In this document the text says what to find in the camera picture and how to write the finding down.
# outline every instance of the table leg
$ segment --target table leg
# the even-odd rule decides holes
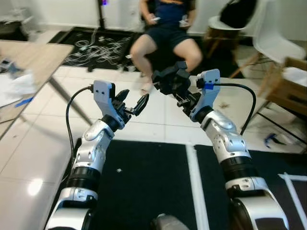
[[[27,121],[27,119],[26,119],[22,114],[19,116],[19,118],[20,118],[23,122],[26,122],[26,121]]]
[[[63,89],[63,87],[54,79],[54,77],[51,77],[49,83],[64,98],[65,101],[68,102],[70,100],[71,96],[68,95],[68,93]],[[90,126],[93,124],[92,121],[88,118],[88,116],[75,102],[72,102],[71,106]]]

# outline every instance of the black cable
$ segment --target black cable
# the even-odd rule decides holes
[[[69,166],[72,166],[73,165],[73,161],[74,161],[74,157],[73,157],[73,148],[74,148],[74,146],[73,146],[73,139],[72,139],[72,134],[71,134],[71,126],[69,124],[69,108],[71,106],[72,101],[75,99],[75,97],[79,93],[81,93],[81,92],[83,92],[85,90],[92,90],[92,86],[88,86],[88,87],[82,88],[79,91],[77,91],[71,97],[71,99],[68,101],[68,104],[67,104],[67,107],[66,107],[66,126],[67,126],[67,130],[68,130],[69,141],[70,141],[70,144],[71,144],[71,159],[70,159],[70,165]],[[64,176],[64,179],[62,180],[62,182],[66,180],[67,176],[69,175],[69,172],[68,172],[68,174],[66,176]]]
[[[234,84],[234,83],[215,83],[214,85],[217,85],[217,86],[235,86],[235,87],[240,87],[240,88],[243,88],[243,89],[249,91],[249,92],[251,93],[251,95],[253,96],[253,105],[252,105],[251,110],[250,110],[250,112],[249,112],[248,118],[247,118],[245,124],[243,125],[243,127],[242,127],[242,129],[241,129],[241,133],[240,133],[240,134],[243,135],[244,132],[245,132],[245,129],[247,128],[247,126],[248,126],[248,124],[249,124],[249,121],[250,121],[250,119],[251,119],[251,116],[252,116],[253,113],[254,113],[255,107],[256,107],[256,100],[257,100],[257,99],[256,99],[256,95],[255,95],[254,91],[253,91],[251,88],[249,88],[249,87],[247,87],[247,86],[245,86],[245,85],[241,85],[241,84]]]

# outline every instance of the person's hand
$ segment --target person's hand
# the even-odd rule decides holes
[[[154,18],[156,18],[156,16],[153,13],[150,13],[150,14],[147,15],[145,20],[146,20],[148,25],[156,25],[157,21],[153,20]]]
[[[188,30],[191,27],[191,24],[188,20],[185,20],[184,23],[180,23],[180,28],[183,30]]]

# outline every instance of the white cloth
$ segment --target white cloth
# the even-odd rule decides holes
[[[7,92],[12,82],[13,79],[11,79],[11,75],[9,73],[0,74],[0,107],[22,99],[20,94]]]
[[[283,78],[307,87],[307,71],[305,70],[295,67],[287,67],[283,71]]]
[[[0,107],[22,99],[24,94],[35,92],[34,78],[30,70],[26,70],[16,79],[12,79],[10,73],[0,74]]]

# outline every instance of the white chair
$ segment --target white chair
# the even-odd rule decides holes
[[[276,0],[264,0],[261,6],[260,18],[253,38],[253,45],[258,53],[239,68],[230,78],[234,78],[243,68],[259,60],[263,55],[273,62],[262,82],[259,96],[265,89],[275,67],[280,67],[286,57],[303,59],[306,52],[303,48],[285,39],[278,30],[279,4]]]
[[[220,42],[223,40],[234,40],[235,49],[237,48],[239,31],[245,29],[245,27],[233,28],[229,25],[226,25],[225,23],[220,21],[220,15],[211,17],[208,21],[208,24],[209,24],[208,34],[210,34],[211,36],[207,36],[206,40],[214,39],[215,42],[211,46],[210,51],[207,54],[207,58],[210,58],[212,56],[213,52],[216,50]],[[229,38],[229,34],[231,31],[232,32],[237,31],[237,33],[234,33],[234,35],[232,36],[233,38]]]

